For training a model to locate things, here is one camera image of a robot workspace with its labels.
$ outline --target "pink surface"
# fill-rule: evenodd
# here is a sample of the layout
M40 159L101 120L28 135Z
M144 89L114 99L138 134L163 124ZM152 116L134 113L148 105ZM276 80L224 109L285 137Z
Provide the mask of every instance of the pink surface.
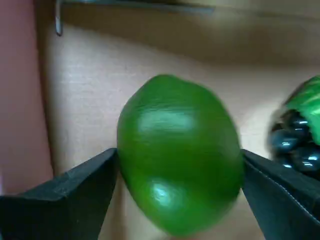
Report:
M38 74L32 0L0 0L0 193L53 176Z

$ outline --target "beige wall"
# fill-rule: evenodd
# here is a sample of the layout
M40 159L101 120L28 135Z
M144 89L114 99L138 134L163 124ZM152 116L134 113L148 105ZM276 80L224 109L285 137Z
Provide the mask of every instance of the beige wall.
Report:
M160 73L212 89L233 116L243 147L268 156L264 143L272 112L299 83L319 73L320 24L313 20L226 8L188 15L68 6L64 34L57 37L51 13L39 11L39 43L57 172L116 146L123 105ZM121 180L100 239L174 240L144 217ZM241 195L219 225L190 239L263 236Z

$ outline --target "grapes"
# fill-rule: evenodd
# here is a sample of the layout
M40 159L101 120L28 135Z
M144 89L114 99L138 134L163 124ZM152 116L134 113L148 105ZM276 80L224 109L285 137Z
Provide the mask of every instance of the grapes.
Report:
M292 154L294 168L310 177L320 179L320 147L314 143L297 148Z
M289 153L298 145L300 139L291 132L280 129L271 133L269 142L272 152Z
M320 146L313 141L308 121L299 112L289 110L278 119L268 144L275 162L320 180Z

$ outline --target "green plastic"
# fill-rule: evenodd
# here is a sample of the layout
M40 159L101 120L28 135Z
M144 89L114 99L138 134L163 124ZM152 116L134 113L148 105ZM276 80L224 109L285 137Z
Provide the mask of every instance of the green plastic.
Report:
M118 121L117 148L133 199L174 236L216 223L243 184L229 114L212 92L172 75L152 78L129 99Z
M285 107L300 112L307 119L312 138L320 145L320 76L315 76L306 82Z

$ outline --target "lime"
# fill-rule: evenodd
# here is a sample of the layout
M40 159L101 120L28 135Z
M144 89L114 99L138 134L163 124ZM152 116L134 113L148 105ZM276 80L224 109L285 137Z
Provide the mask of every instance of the lime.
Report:
M137 205L158 227L186 236L216 223L243 183L235 126L206 88L158 75L125 104L119 165Z

